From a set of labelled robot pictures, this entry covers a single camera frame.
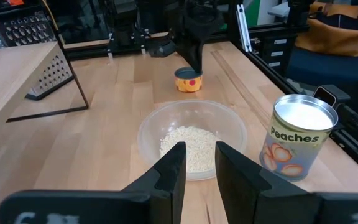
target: wooden table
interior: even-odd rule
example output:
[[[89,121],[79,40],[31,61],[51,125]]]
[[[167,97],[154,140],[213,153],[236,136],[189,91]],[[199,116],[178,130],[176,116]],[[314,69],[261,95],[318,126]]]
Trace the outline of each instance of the wooden table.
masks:
[[[173,86],[172,74],[186,65],[180,56],[171,55],[160,60],[127,57],[126,60],[128,67],[135,63],[135,70],[133,77],[130,68],[125,76],[119,74],[117,77],[116,88],[120,96],[115,98],[121,98],[122,102],[132,101],[128,104],[132,107],[122,108],[121,128],[130,119],[141,122],[149,112],[166,102],[187,98],[214,100],[231,107],[243,119],[248,132],[245,155],[259,163],[273,103],[283,93],[235,46],[229,42],[205,46],[203,89],[190,94],[180,93]],[[134,137],[137,128],[135,126],[126,134]],[[131,138],[131,144],[130,170],[138,170],[142,158],[136,152],[135,138]],[[358,192],[358,164],[328,139],[307,178],[295,185],[311,192]],[[216,179],[187,182],[182,223],[226,222]]]
[[[246,156],[259,162],[273,102],[283,93],[229,42],[206,45],[203,89],[176,91],[179,55],[129,55],[73,62],[90,110],[5,124],[0,139],[0,202],[22,189],[121,190],[151,167],[137,132],[153,110],[175,100],[214,100],[248,132]],[[306,179],[309,191],[358,192],[358,165],[332,140]],[[187,182],[182,223],[227,223],[216,179]]]
[[[0,127],[58,51],[57,42],[0,49]]]

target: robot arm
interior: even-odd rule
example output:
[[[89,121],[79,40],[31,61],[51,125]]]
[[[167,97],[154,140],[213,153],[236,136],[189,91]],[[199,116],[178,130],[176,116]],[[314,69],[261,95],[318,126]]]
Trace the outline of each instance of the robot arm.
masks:
[[[205,40],[223,25],[223,16],[216,9],[201,4],[204,1],[185,1],[174,11],[168,11],[170,36],[175,50],[196,73],[202,71],[202,53]]]

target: tin can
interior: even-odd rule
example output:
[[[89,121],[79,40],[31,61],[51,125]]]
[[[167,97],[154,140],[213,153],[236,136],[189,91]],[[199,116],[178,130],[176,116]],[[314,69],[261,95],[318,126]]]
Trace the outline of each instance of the tin can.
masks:
[[[194,93],[203,85],[203,74],[196,73],[191,67],[179,68],[175,71],[175,85],[178,91]]]
[[[334,108],[307,95],[286,95],[274,103],[262,166],[283,179],[304,179],[318,152],[338,122]]]

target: rice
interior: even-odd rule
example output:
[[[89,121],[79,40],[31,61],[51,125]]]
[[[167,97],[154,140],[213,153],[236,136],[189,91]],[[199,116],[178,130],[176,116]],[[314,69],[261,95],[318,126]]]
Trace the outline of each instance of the rice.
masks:
[[[161,157],[180,141],[186,142],[187,172],[204,172],[215,168],[215,144],[220,139],[213,133],[192,126],[175,128],[161,139]]]

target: yellow toy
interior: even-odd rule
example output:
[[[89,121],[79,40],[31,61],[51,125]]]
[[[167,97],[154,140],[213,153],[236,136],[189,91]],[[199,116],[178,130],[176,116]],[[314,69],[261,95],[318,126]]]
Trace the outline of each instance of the yellow toy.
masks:
[[[179,68],[175,72],[175,84],[177,90],[185,93],[193,93],[201,89],[202,74],[196,73],[192,68]]]

